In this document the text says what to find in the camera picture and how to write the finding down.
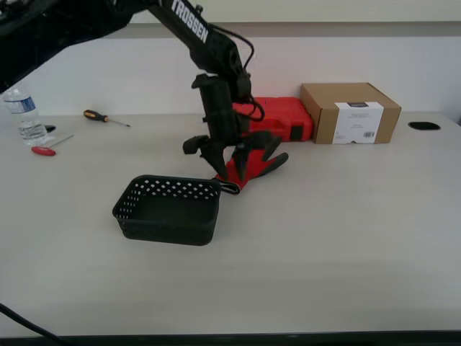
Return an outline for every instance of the plastic basket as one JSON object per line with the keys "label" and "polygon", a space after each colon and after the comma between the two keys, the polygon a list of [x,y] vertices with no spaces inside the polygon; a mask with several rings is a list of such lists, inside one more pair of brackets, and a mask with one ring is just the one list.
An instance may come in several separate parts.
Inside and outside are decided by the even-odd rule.
{"label": "plastic basket", "polygon": [[205,179],[135,178],[112,215],[129,239],[203,246],[211,242],[221,186]]}

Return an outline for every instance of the red toolbox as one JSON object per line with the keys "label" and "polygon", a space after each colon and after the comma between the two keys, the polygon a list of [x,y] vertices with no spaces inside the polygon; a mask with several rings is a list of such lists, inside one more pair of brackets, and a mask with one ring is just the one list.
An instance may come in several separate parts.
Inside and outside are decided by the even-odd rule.
{"label": "red toolbox", "polygon": [[[310,139],[313,121],[297,97],[257,97],[255,100],[264,108],[266,117],[259,123],[245,119],[243,129],[246,132],[268,130],[282,137],[284,142],[303,142]],[[234,104],[234,110],[242,114],[250,114],[253,106]],[[256,110],[251,117],[260,116],[261,113]]]}

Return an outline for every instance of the red and black glove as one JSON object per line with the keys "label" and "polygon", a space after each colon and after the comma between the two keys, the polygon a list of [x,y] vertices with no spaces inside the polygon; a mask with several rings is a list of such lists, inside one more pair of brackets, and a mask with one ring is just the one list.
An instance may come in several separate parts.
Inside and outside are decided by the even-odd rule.
{"label": "red and black glove", "polygon": [[262,131],[251,134],[243,143],[236,147],[232,159],[225,165],[228,175],[224,179],[217,175],[224,192],[238,195],[252,179],[262,177],[282,166],[288,160],[288,154],[269,159],[282,142],[281,137]]}

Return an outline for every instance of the water bottle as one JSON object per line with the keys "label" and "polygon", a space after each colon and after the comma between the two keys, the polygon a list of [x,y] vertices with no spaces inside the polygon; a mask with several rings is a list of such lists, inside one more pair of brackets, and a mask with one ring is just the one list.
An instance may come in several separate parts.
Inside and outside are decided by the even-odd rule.
{"label": "water bottle", "polygon": [[48,133],[40,122],[34,100],[22,84],[6,90],[3,100],[19,124],[19,134],[26,145],[39,146],[48,140]]}

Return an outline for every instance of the white table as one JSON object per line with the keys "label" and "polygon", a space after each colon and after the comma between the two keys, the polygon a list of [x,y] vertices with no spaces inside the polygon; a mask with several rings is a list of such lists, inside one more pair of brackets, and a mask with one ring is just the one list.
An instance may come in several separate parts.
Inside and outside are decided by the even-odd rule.
{"label": "white table", "polygon": [[132,178],[213,176],[182,153],[200,119],[52,117],[75,133],[53,158],[2,133],[0,302],[60,335],[460,328],[461,127],[404,114],[390,144],[284,143],[285,166],[222,195],[210,245],[126,239]]}

